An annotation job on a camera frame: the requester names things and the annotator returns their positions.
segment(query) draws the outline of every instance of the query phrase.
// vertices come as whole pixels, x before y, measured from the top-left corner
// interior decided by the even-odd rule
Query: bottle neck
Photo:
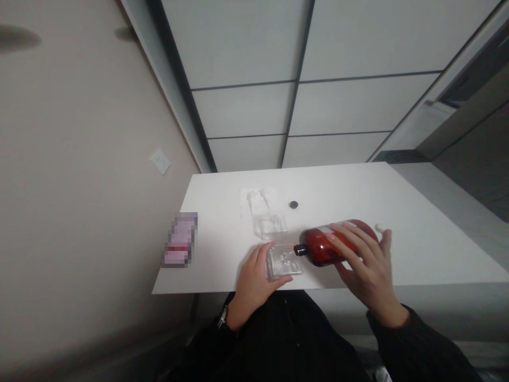
[[[309,247],[306,244],[297,244],[293,246],[293,252],[295,252],[297,256],[304,256],[309,253]]]

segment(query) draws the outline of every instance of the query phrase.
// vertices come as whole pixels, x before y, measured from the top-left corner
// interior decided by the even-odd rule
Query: wall outlet
[[[161,149],[158,149],[154,155],[150,158],[150,160],[155,164],[161,175],[164,175],[170,166],[170,161],[163,154]]]

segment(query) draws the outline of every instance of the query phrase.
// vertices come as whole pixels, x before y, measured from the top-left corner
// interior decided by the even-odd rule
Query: bottle label
[[[352,222],[348,221],[348,220],[343,220],[343,221],[340,221],[340,222],[337,222],[337,223],[334,223],[334,224],[337,224],[337,225],[341,225],[341,223],[345,223],[347,222],[348,224],[351,224],[353,225],[354,227],[356,227],[357,225],[356,224],[353,224]],[[331,232],[334,232],[333,230],[331,230],[329,228],[328,225],[321,225],[319,227],[317,227],[318,230],[322,231],[323,233],[331,233]]]
[[[331,233],[331,232],[334,232],[332,231],[328,226],[326,225],[321,225],[319,227],[317,227],[318,230],[322,231],[323,233]]]

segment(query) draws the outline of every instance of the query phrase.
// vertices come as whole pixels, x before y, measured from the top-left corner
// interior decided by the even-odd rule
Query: beige wall
[[[4,374],[188,317],[150,293],[198,169],[114,1],[3,0],[0,23],[42,39],[0,56]]]

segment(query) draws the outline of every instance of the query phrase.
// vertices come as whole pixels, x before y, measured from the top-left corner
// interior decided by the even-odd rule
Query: brown glass bottle
[[[363,221],[357,219],[345,221],[357,226],[375,239],[376,242],[379,242],[376,233]],[[321,227],[311,228],[301,233],[299,237],[300,244],[297,244],[293,248],[295,254],[297,256],[307,256],[309,261],[316,266],[326,266],[344,261],[345,258],[336,249],[336,247],[330,243],[327,236],[325,236],[325,232],[331,232],[348,248],[357,253],[357,248],[346,237],[344,237],[341,233],[332,231],[328,225],[322,225]]]

